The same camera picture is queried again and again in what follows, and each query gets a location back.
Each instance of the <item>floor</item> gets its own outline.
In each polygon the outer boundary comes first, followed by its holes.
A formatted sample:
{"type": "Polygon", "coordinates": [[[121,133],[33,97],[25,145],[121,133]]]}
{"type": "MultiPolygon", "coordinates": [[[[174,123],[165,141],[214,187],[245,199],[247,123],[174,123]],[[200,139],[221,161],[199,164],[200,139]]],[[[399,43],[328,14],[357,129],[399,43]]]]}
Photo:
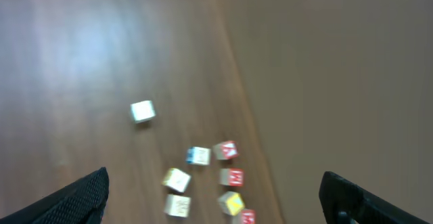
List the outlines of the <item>floor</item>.
{"type": "Polygon", "coordinates": [[[219,169],[187,148],[232,139],[258,223],[283,223],[219,0],[0,0],[0,217],[106,166],[104,223],[178,223],[170,167],[191,173],[184,223],[226,223],[219,169]],[[137,127],[129,104],[151,99],[137,127]]]}
{"type": "Polygon", "coordinates": [[[324,171],[433,223],[433,0],[221,0],[288,223],[324,171]]]}

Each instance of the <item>white block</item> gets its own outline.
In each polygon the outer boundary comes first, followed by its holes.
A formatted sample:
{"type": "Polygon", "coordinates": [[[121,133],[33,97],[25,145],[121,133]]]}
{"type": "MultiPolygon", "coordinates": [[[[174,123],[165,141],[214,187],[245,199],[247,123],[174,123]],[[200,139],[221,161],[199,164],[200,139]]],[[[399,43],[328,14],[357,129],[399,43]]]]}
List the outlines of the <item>white block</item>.
{"type": "Polygon", "coordinates": [[[232,224],[255,224],[256,223],[256,213],[253,210],[243,209],[239,214],[237,214],[232,222],[232,224]]]}
{"type": "Polygon", "coordinates": [[[165,204],[165,213],[174,217],[188,217],[191,198],[169,194],[165,204]]]}
{"type": "Polygon", "coordinates": [[[228,160],[239,156],[234,141],[226,141],[215,145],[214,152],[218,160],[228,160]]]}
{"type": "Polygon", "coordinates": [[[183,171],[171,168],[168,170],[166,177],[162,181],[164,186],[174,189],[178,192],[183,193],[188,186],[191,176],[183,171]]]}
{"type": "Polygon", "coordinates": [[[131,114],[135,123],[145,122],[155,117],[154,105],[151,101],[138,102],[131,105],[131,114]]]}
{"type": "Polygon", "coordinates": [[[236,192],[227,192],[218,199],[218,203],[225,214],[236,216],[244,209],[244,202],[240,194],[236,192]]]}
{"type": "Polygon", "coordinates": [[[197,165],[209,165],[210,149],[201,147],[191,147],[188,150],[187,163],[197,165]]]}

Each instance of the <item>wooden floor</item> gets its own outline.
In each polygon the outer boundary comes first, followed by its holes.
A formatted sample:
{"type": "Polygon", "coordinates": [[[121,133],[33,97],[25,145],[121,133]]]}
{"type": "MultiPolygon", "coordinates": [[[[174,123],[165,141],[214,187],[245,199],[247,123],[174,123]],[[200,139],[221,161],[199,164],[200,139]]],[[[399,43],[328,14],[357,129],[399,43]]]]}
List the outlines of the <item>wooden floor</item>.
{"type": "Polygon", "coordinates": [[[191,173],[184,223],[226,223],[223,165],[186,150],[227,139],[258,223],[282,223],[219,0],[0,0],[0,217],[106,166],[104,223],[163,213],[170,167],[191,173]],[[129,104],[154,101],[136,127],[129,104]]]}

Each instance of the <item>red block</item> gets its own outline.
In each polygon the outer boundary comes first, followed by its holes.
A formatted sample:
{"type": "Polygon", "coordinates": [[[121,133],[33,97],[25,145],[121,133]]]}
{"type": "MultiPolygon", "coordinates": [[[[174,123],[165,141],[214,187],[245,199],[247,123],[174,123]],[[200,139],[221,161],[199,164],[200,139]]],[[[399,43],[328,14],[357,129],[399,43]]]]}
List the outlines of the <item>red block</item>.
{"type": "Polygon", "coordinates": [[[234,141],[226,141],[221,144],[221,151],[223,152],[224,158],[231,159],[239,156],[234,141]]]}
{"type": "Polygon", "coordinates": [[[221,184],[228,186],[242,186],[244,172],[241,169],[221,169],[221,184]]]}
{"type": "Polygon", "coordinates": [[[256,213],[253,210],[243,209],[233,218],[233,224],[255,224],[256,213]]]}
{"type": "Polygon", "coordinates": [[[254,224],[256,219],[256,213],[253,210],[243,210],[241,212],[243,224],[254,224]]]}

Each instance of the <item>wooden block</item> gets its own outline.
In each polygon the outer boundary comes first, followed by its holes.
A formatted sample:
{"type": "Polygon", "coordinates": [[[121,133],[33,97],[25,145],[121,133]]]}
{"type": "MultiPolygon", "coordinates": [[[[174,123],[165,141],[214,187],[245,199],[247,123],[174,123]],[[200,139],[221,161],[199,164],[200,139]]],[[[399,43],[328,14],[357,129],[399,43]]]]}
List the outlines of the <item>wooden block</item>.
{"type": "Polygon", "coordinates": [[[241,169],[221,169],[220,184],[240,187],[244,184],[244,172],[241,169]]]}
{"type": "Polygon", "coordinates": [[[244,209],[244,202],[240,194],[236,192],[227,192],[218,199],[223,212],[225,214],[236,216],[241,210],[244,209]]]}
{"type": "Polygon", "coordinates": [[[135,123],[149,121],[153,117],[155,117],[154,105],[151,101],[144,101],[132,104],[131,114],[135,123]]]}
{"type": "Polygon", "coordinates": [[[210,149],[201,147],[191,147],[188,150],[187,163],[197,165],[209,165],[210,149]]]}
{"type": "Polygon", "coordinates": [[[253,210],[243,209],[237,214],[232,224],[255,224],[256,213],[253,210]]]}
{"type": "Polygon", "coordinates": [[[234,141],[226,141],[215,145],[214,153],[218,160],[228,160],[239,156],[234,141]]]}
{"type": "Polygon", "coordinates": [[[171,168],[168,170],[162,184],[178,192],[183,193],[188,186],[191,176],[183,171],[171,168]]]}
{"type": "Polygon", "coordinates": [[[169,194],[165,204],[165,213],[174,217],[188,217],[191,198],[169,194]]]}

